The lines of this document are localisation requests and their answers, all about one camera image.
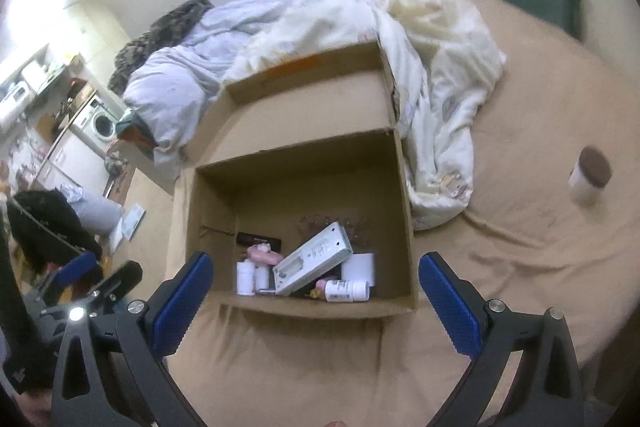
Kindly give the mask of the white rectangular electronic device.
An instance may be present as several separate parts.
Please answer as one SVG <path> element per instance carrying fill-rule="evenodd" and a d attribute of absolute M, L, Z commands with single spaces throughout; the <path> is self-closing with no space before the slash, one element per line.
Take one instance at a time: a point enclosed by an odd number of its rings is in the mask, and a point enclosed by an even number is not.
<path fill-rule="evenodd" d="M 317 280 L 352 255 L 352 244 L 340 222 L 312 236 L 272 269 L 274 291 L 288 296 Z"/>

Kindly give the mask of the white labelled pill bottle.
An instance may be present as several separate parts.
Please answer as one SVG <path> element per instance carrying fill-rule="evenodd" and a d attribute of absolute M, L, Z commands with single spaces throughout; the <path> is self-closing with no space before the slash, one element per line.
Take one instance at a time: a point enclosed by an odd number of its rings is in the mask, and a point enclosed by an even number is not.
<path fill-rule="evenodd" d="M 324 286 L 324 297 L 328 303 L 366 303 L 370 299 L 369 283 L 332 280 Z"/>

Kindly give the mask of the white jar brown lid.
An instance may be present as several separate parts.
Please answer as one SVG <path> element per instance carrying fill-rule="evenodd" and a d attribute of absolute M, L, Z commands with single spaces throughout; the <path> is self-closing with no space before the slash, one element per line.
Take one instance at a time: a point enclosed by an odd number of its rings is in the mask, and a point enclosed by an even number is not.
<path fill-rule="evenodd" d="M 579 206 L 593 205 L 611 178 L 608 158 L 597 147 L 585 146 L 567 179 L 570 199 Z"/>

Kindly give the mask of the white power adapter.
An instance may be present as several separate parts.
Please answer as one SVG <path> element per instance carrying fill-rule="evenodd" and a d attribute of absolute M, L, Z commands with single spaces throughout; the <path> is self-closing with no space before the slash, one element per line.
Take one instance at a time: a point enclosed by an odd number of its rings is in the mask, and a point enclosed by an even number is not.
<path fill-rule="evenodd" d="M 372 253 L 352 254 L 341 264 L 341 277 L 345 281 L 366 282 L 375 286 L 375 259 Z"/>

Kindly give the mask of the beige bed sheet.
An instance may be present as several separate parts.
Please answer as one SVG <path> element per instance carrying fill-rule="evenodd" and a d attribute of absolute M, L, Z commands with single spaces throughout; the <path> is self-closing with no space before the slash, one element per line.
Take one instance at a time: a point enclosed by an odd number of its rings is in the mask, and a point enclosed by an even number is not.
<path fill-rule="evenodd" d="M 562 30 L 471 0 L 506 75 L 475 119 L 474 192 L 416 236 L 486 297 L 561 309 L 580 363 L 611 346 L 639 303 L 639 85 Z M 579 206 L 567 179 L 597 147 L 612 178 Z M 465 368 L 433 309 L 387 321 L 278 319 L 207 301 L 169 361 L 211 426 L 423 426 Z"/>

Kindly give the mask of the dark patterned blanket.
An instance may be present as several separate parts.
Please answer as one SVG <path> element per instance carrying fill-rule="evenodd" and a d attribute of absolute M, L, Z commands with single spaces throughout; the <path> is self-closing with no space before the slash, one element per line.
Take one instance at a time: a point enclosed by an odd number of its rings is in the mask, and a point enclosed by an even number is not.
<path fill-rule="evenodd" d="M 213 9 L 209 0 L 188 0 L 156 20 L 140 37 L 132 39 L 114 58 L 114 72 L 107 88 L 123 95 L 130 76 L 151 54 L 168 46 L 176 46 L 190 34 L 202 16 Z"/>

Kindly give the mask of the pink flower-shaped case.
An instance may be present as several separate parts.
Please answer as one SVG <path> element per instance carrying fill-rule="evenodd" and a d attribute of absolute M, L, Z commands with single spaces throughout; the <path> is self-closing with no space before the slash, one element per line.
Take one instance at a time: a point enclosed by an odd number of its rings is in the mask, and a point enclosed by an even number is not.
<path fill-rule="evenodd" d="M 283 260 L 283 256 L 273 251 L 268 243 L 252 245 L 247 248 L 246 253 L 251 262 L 259 263 L 260 265 L 274 267 Z"/>

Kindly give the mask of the brown cardboard box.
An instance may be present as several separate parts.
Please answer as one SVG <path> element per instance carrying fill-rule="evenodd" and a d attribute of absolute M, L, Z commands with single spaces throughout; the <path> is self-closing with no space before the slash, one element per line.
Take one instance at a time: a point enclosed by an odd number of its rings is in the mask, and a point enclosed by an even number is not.
<path fill-rule="evenodd" d="M 303 319 L 376 319 L 416 309 L 416 276 L 398 98 L 377 42 L 296 58 L 232 83 L 186 147 L 184 200 L 188 253 L 213 259 L 214 303 Z M 366 303 L 239 296 L 235 234 L 298 247 L 322 219 L 363 229 L 374 254 Z"/>

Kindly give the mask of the black rectangular device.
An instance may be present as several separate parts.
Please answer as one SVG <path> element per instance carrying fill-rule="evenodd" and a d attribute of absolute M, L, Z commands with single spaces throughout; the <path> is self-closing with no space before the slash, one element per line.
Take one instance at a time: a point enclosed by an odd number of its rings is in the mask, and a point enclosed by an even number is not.
<path fill-rule="evenodd" d="M 235 244 L 246 248 L 257 245 L 268 245 L 275 253 L 280 253 L 282 248 L 281 239 L 246 232 L 238 232 L 235 234 Z"/>

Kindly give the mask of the white crumpled duvet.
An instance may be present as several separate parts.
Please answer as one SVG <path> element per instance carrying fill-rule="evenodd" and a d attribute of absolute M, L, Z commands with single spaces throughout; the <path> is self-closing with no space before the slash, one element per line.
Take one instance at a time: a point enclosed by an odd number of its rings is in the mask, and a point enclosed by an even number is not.
<path fill-rule="evenodd" d="M 189 0 L 118 52 L 108 85 L 151 133 L 155 164 L 175 173 L 224 90 L 360 44 L 392 74 L 413 225 L 439 227 L 469 206 L 473 120 L 506 66 L 469 0 Z"/>

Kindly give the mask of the white washing machine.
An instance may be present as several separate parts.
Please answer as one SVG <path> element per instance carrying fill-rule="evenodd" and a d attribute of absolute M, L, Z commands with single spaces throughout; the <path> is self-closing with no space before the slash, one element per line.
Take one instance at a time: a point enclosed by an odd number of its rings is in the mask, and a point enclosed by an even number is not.
<path fill-rule="evenodd" d="M 104 158 L 117 139 L 117 121 L 118 118 L 104 104 L 102 98 L 94 94 L 74 115 L 70 131 L 94 153 Z"/>

